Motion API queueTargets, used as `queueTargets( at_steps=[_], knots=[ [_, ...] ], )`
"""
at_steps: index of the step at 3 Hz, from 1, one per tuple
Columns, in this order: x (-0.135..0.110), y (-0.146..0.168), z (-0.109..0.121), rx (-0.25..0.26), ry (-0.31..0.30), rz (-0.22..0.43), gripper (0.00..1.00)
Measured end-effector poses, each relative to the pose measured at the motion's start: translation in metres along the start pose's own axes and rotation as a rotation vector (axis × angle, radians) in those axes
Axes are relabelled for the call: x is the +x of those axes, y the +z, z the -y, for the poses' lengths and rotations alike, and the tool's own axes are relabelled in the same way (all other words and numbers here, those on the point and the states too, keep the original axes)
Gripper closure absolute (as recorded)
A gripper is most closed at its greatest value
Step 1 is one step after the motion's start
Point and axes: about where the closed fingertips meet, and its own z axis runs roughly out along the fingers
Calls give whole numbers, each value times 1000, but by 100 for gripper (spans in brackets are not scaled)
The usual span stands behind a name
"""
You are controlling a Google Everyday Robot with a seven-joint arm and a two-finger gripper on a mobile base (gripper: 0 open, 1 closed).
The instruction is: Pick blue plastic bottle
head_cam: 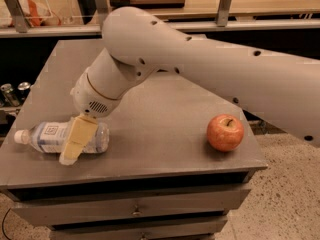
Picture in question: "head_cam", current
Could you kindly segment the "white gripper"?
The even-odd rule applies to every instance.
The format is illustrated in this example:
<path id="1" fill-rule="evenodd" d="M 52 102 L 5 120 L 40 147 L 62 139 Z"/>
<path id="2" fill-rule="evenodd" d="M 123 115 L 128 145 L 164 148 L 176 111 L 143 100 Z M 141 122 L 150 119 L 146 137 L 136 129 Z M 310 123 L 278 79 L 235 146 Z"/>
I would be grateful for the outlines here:
<path id="1" fill-rule="evenodd" d="M 73 165 L 78 160 L 84 147 L 94 136 L 98 128 L 96 118 L 107 117 L 120 104 L 119 100 L 106 98 L 94 89 L 89 80 L 88 69 L 79 77 L 70 95 L 80 115 L 71 119 L 62 145 L 59 162 L 66 166 Z"/>

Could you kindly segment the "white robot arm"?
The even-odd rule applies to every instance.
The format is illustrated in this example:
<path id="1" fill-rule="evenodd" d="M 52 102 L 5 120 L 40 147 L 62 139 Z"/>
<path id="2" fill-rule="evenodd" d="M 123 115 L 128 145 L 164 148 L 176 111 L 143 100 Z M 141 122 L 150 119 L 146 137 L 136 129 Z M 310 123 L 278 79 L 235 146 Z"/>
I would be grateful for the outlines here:
<path id="1" fill-rule="evenodd" d="M 135 7 L 112 11 L 101 30 L 103 49 L 71 91 L 79 114 L 62 145 L 61 164 L 74 164 L 98 119 L 159 69 L 320 146 L 319 61 L 187 35 Z"/>

